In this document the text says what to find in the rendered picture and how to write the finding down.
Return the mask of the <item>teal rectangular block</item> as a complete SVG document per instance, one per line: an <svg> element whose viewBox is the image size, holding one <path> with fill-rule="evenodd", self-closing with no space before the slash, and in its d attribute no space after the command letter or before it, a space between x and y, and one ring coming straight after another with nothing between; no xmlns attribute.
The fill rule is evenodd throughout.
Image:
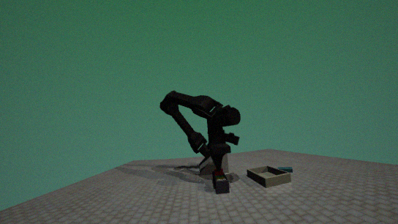
<svg viewBox="0 0 398 224"><path fill-rule="evenodd" d="M287 171L288 173L293 172L293 169L291 167L278 167L278 169Z"/></svg>

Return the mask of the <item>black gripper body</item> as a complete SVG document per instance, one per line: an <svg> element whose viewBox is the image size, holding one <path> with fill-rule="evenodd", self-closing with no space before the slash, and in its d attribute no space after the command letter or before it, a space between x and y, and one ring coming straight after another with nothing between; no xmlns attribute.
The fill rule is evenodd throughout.
<svg viewBox="0 0 398 224"><path fill-rule="evenodd" d="M230 146L222 141L222 134L225 133L223 127L208 128L210 154L231 153Z"/></svg>

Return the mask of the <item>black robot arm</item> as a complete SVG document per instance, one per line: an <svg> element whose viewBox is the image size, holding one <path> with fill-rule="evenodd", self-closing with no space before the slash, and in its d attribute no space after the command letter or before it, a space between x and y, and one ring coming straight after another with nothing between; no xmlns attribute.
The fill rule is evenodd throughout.
<svg viewBox="0 0 398 224"><path fill-rule="evenodd" d="M207 119L208 128L233 126L239 124L241 120L238 109L232 108L230 105L226 105L222 108L223 104L206 95L193 97L173 90L165 96L165 99L160 103L160 108L167 115L172 116L184 131L193 152L196 154L200 152L206 160L211 156L209 154L210 149L208 149L206 145L208 141L201 133L195 132L192 129L187 120L180 113L179 105L190 108L194 114ZM213 109L213 107L215 108ZM239 138L240 137L234 135L234 133L222 134L222 141L233 143L234 145L239 144ZM203 145L201 146L201 144Z"/></svg>

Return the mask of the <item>beige square tray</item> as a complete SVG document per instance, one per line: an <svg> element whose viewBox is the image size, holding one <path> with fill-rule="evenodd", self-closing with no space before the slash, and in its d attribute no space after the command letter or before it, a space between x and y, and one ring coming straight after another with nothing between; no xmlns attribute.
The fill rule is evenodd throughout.
<svg viewBox="0 0 398 224"><path fill-rule="evenodd" d="M291 182L290 173L278 168L263 166L259 168L248 168L247 177L261 184L265 188Z"/></svg>

